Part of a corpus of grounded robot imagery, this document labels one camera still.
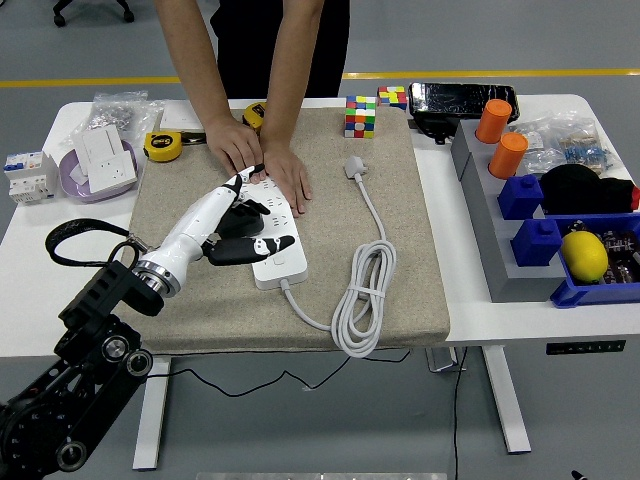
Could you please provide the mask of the person's right hand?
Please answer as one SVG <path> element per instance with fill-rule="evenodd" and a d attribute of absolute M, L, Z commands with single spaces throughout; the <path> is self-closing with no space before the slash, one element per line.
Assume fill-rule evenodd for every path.
<path fill-rule="evenodd" d="M 229 176 L 263 163 L 257 134 L 231 115 L 214 116 L 204 130 L 210 151 Z"/>

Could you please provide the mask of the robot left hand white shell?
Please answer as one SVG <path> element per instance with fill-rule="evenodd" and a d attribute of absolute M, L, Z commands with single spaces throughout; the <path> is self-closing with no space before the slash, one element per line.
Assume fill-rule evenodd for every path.
<path fill-rule="evenodd" d="M 246 168 L 193 203 L 160 247 L 137 261 L 134 273 L 161 297 L 169 298 L 185 285 L 188 266 L 203 257 L 214 266 L 253 264 L 292 246 L 295 238 L 291 235 L 209 240 L 232 208 L 269 213 L 264 205 L 241 193 L 243 185 L 263 170 L 262 164 Z"/>

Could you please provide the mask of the person's left hand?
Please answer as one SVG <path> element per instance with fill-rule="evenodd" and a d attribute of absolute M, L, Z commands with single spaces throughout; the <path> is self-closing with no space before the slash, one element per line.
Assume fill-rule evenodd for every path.
<path fill-rule="evenodd" d="M 295 218 L 306 213 L 306 204 L 312 199 L 312 188 L 307 169 L 287 143 L 261 140 L 264 165 L 287 200 Z"/>

